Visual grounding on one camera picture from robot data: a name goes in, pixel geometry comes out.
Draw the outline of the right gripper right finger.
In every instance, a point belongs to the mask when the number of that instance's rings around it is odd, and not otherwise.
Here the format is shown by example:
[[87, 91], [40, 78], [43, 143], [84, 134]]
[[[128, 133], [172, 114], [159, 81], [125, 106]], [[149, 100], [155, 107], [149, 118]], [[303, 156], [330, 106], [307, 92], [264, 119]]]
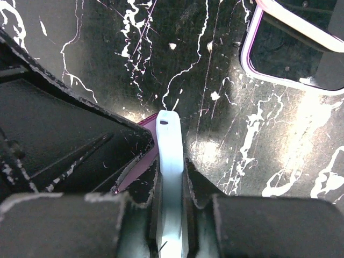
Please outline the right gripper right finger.
[[343, 257], [343, 214], [310, 198], [228, 196], [184, 161], [184, 257]]

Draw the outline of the light blue phone case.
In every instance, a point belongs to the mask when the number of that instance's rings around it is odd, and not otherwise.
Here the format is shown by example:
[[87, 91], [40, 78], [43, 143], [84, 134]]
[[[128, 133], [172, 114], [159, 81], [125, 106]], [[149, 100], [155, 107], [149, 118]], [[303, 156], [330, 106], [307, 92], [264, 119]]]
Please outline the light blue phone case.
[[180, 117], [161, 110], [156, 120], [156, 136], [162, 174], [161, 257], [182, 257], [182, 174], [184, 153]]

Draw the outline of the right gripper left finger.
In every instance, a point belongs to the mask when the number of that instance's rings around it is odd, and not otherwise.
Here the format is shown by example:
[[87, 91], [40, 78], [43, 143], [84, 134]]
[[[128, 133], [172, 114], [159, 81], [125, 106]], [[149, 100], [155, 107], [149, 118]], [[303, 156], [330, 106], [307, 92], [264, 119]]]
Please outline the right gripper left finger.
[[118, 194], [18, 193], [1, 203], [1, 257], [158, 257], [154, 160]]

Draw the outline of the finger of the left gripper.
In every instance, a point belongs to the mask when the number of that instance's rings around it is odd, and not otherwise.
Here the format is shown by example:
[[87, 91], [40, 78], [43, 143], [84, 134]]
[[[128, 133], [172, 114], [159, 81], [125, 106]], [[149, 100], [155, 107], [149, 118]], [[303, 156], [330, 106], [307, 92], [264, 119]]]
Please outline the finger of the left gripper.
[[108, 191], [153, 147], [149, 130], [74, 93], [1, 32], [1, 199]]

